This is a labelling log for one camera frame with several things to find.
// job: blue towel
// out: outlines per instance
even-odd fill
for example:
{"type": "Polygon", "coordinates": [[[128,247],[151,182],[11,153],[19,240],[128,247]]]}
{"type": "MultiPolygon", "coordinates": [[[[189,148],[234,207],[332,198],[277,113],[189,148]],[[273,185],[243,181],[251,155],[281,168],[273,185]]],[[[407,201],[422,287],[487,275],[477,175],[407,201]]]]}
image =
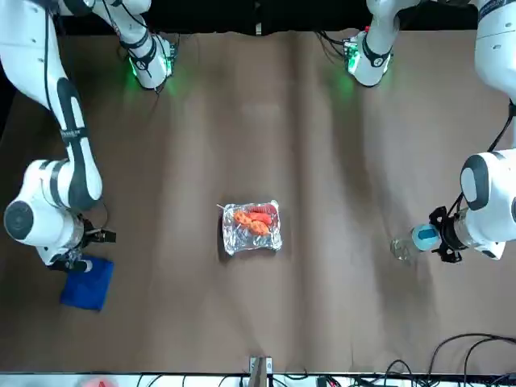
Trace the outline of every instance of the blue towel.
{"type": "Polygon", "coordinates": [[[82,259],[91,260],[93,268],[87,273],[68,273],[61,304],[100,311],[110,285],[113,262],[94,256],[83,256],[82,259]]]}

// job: dark background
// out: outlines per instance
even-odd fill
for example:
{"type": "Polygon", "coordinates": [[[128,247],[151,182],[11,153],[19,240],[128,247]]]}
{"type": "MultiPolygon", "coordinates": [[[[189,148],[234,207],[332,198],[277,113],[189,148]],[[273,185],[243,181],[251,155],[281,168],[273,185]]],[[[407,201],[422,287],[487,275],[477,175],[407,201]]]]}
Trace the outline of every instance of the dark background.
{"type": "MultiPolygon", "coordinates": [[[[476,29],[475,7],[446,6],[425,2],[400,12],[405,30],[476,29]]],[[[371,22],[365,0],[154,0],[144,16],[149,26],[162,32],[239,32],[262,35],[278,31],[339,31],[364,29],[371,22]]],[[[69,35],[108,35],[113,30],[96,15],[64,18],[69,35]]],[[[0,72],[0,135],[3,132],[15,89],[0,72]]]]}

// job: robotic arm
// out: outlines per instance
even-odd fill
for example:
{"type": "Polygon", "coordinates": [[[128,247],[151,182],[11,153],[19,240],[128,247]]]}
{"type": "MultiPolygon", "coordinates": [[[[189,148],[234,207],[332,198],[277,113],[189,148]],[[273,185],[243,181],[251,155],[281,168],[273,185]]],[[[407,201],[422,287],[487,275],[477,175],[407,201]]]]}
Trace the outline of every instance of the robotic arm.
{"type": "Polygon", "coordinates": [[[35,246],[46,265],[87,271],[91,267],[81,260],[81,249],[102,236],[114,241],[114,235],[95,231],[76,214],[100,199],[102,180],[46,5],[0,0],[0,39],[7,77],[54,114],[68,154],[66,160],[36,160],[28,166],[19,195],[6,208],[4,225],[13,239],[35,246]]]}
{"type": "Polygon", "coordinates": [[[95,13],[113,29],[129,53],[133,71],[145,89],[157,90],[173,75],[177,48],[149,32],[144,18],[151,0],[59,0],[62,15],[95,13]]]}
{"type": "MultiPolygon", "coordinates": [[[[468,0],[438,0],[464,5],[468,0]]],[[[362,85],[374,86],[387,71],[392,45],[399,30],[398,11],[419,0],[367,0],[373,14],[368,32],[344,40],[347,70],[362,85]]],[[[506,127],[516,115],[516,2],[478,0],[479,23],[475,68],[484,83],[506,93],[510,113],[506,127]]],[[[391,243],[391,251],[402,260],[431,250],[443,261],[462,260],[460,251],[475,248],[500,259],[507,241],[516,239],[516,149],[484,152],[470,156],[462,168],[460,185],[468,207],[451,214],[436,209],[430,222],[413,228],[391,243]]]]}

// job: black electrical wire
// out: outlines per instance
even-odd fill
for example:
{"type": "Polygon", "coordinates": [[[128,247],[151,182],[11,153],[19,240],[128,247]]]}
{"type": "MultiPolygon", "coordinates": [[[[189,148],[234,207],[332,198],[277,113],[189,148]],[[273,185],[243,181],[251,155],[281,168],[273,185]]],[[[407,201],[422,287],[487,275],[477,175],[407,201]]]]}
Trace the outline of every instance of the black electrical wire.
{"type": "Polygon", "coordinates": [[[330,38],[328,37],[328,35],[323,35],[322,33],[320,32],[315,32],[315,35],[319,38],[319,40],[322,42],[323,40],[327,41],[328,44],[330,45],[330,47],[333,49],[333,51],[335,52],[335,54],[337,54],[337,57],[340,58],[340,59],[343,59],[344,58],[344,53],[341,52],[336,46],[335,46],[335,43],[333,43],[332,40],[329,40],[330,38]]]}
{"type": "Polygon", "coordinates": [[[510,344],[513,344],[513,345],[516,345],[516,339],[513,339],[513,338],[505,338],[505,337],[493,337],[493,338],[487,338],[487,339],[482,339],[482,340],[479,340],[477,341],[476,343],[474,343],[468,350],[468,354],[466,355],[465,359],[464,359],[464,387],[466,386],[466,383],[468,383],[468,361],[469,361],[469,357],[471,356],[473,350],[478,347],[479,345],[483,344],[483,343],[488,343],[488,342],[492,342],[492,341],[503,341],[505,343],[510,343],[510,344]]]}
{"type": "Polygon", "coordinates": [[[505,373],[503,375],[501,375],[500,377],[498,377],[497,379],[495,379],[494,381],[492,381],[490,384],[488,384],[487,386],[488,387],[491,387],[493,385],[497,386],[498,383],[500,383],[501,381],[503,381],[504,379],[506,379],[507,377],[512,377],[512,376],[516,376],[516,372],[508,372],[508,373],[505,373]]]}
{"type": "Polygon", "coordinates": [[[126,5],[122,2],[122,8],[126,11],[126,13],[129,15],[131,19],[133,19],[135,22],[137,22],[140,26],[144,28],[148,28],[144,23],[140,22],[129,10],[127,9],[126,5]]]}
{"type": "Polygon", "coordinates": [[[290,379],[291,381],[304,381],[305,379],[308,378],[308,371],[306,371],[306,368],[303,369],[303,375],[299,376],[299,377],[293,377],[292,375],[288,375],[288,374],[285,374],[285,377],[287,379],[290,379]]]}
{"type": "MultiPolygon", "coordinates": [[[[506,124],[503,126],[503,128],[500,131],[500,133],[498,133],[498,135],[496,136],[494,141],[491,143],[491,145],[489,145],[489,148],[487,149],[487,152],[492,152],[495,149],[495,147],[500,142],[500,139],[502,138],[502,136],[506,133],[507,128],[509,127],[509,125],[512,122],[512,120],[513,120],[513,115],[512,115],[512,110],[511,110],[509,112],[509,117],[507,118],[506,124]]],[[[464,198],[464,194],[463,193],[460,193],[459,196],[457,196],[457,199],[455,199],[455,201],[453,202],[453,204],[451,205],[450,209],[447,212],[447,217],[450,216],[450,214],[453,212],[453,209],[455,207],[456,207],[456,213],[460,211],[460,203],[462,202],[463,198],[464,198]]]]}
{"type": "Polygon", "coordinates": [[[389,367],[387,367],[387,369],[385,370],[385,374],[383,376],[384,387],[387,386],[387,376],[390,373],[396,373],[397,375],[400,375],[399,372],[391,372],[390,371],[391,368],[394,367],[396,364],[401,364],[401,365],[403,365],[406,368],[406,370],[409,373],[408,379],[410,379],[410,385],[411,385],[411,387],[414,387],[414,374],[412,373],[412,370],[410,369],[409,365],[405,361],[403,361],[401,359],[396,359],[395,361],[393,361],[391,364],[389,364],[389,367]]]}
{"type": "MultiPolygon", "coordinates": [[[[441,344],[439,344],[437,346],[437,348],[434,350],[434,353],[432,354],[432,357],[431,357],[431,361],[430,361],[430,365],[428,366],[428,371],[427,371],[427,384],[430,384],[431,382],[431,374],[432,374],[432,371],[434,369],[434,365],[435,365],[435,359],[437,357],[437,354],[439,353],[440,349],[447,343],[450,343],[451,341],[454,341],[454,340],[457,340],[457,339],[462,339],[462,338],[465,338],[465,337],[483,337],[485,339],[489,339],[489,340],[486,340],[485,342],[487,341],[494,341],[494,340],[501,340],[501,341],[506,341],[506,342],[510,342],[512,344],[516,344],[516,338],[514,337],[509,337],[509,336],[500,336],[500,335],[491,335],[491,334],[488,334],[488,333],[464,333],[462,335],[455,335],[455,336],[452,336],[446,340],[444,340],[441,344]]],[[[473,349],[477,346],[477,345],[480,345],[478,344],[478,342],[476,344],[473,345],[473,349]]]]}
{"type": "Polygon", "coordinates": [[[332,55],[330,52],[328,52],[328,49],[327,49],[326,45],[324,44],[323,38],[321,38],[317,34],[316,34],[316,36],[317,36],[319,43],[321,44],[321,48],[323,49],[322,52],[324,52],[324,56],[330,61],[330,63],[332,63],[335,66],[339,66],[337,63],[335,63],[334,59],[332,59],[332,55]]]}
{"type": "Polygon", "coordinates": [[[341,40],[335,40],[335,39],[331,38],[330,36],[328,36],[326,31],[317,31],[316,34],[320,34],[323,39],[327,40],[331,44],[337,44],[339,46],[344,46],[344,43],[341,40]]]}
{"type": "Polygon", "coordinates": [[[226,375],[225,377],[223,377],[223,378],[222,378],[222,380],[218,383],[218,387],[220,387],[221,385],[223,385],[223,382],[224,382],[228,377],[232,377],[232,375],[226,375]]]}
{"type": "Polygon", "coordinates": [[[44,71],[44,87],[45,87],[45,96],[47,98],[48,109],[51,113],[56,117],[54,110],[52,109],[52,104],[50,103],[50,93],[48,92],[48,36],[49,36],[49,19],[51,18],[51,14],[48,9],[45,9],[45,48],[44,48],[44,63],[43,63],[43,71],[44,71]]]}
{"type": "Polygon", "coordinates": [[[160,375],[158,375],[157,377],[152,379],[152,381],[147,385],[147,387],[151,387],[154,383],[156,383],[156,381],[158,379],[160,379],[161,377],[164,377],[164,376],[165,376],[165,374],[161,373],[160,375]]]}
{"type": "Polygon", "coordinates": [[[289,387],[286,383],[283,383],[282,381],[278,380],[275,377],[272,377],[272,380],[275,381],[276,383],[279,383],[282,387],[289,387]]]}

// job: clear plastic bottle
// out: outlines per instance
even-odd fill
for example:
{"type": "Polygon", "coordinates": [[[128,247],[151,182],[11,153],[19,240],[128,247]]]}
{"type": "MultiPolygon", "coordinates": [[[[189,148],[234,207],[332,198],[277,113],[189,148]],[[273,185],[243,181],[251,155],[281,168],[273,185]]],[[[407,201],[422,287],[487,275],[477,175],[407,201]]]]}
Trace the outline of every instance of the clear plastic bottle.
{"type": "Polygon", "coordinates": [[[438,242],[438,230],[429,223],[421,224],[410,230],[408,234],[393,239],[390,243],[390,251],[399,260],[414,260],[438,242]]]}

